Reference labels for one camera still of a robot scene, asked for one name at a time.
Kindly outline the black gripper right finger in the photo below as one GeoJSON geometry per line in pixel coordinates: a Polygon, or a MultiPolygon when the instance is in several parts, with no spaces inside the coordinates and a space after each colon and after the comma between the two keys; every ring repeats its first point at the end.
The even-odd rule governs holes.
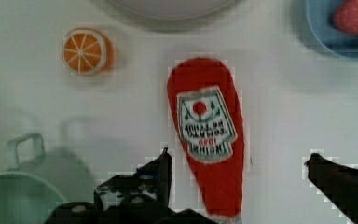
{"type": "Polygon", "coordinates": [[[337,164],[319,153],[304,163],[308,180],[353,224],[358,224],[358,169],[337,164]]]}

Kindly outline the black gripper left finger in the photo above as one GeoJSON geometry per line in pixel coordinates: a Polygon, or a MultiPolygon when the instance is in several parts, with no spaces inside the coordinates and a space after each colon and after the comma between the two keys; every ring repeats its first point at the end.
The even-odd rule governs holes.
{"type": "Polygon", "coordinates": [[[115,175],[94,190],[94,203],[99,209],[119,206],[125,197],[146,195],[168,205],[172,185],[172,156],[165,147],[151,162],[131,175],[115,175]]]}

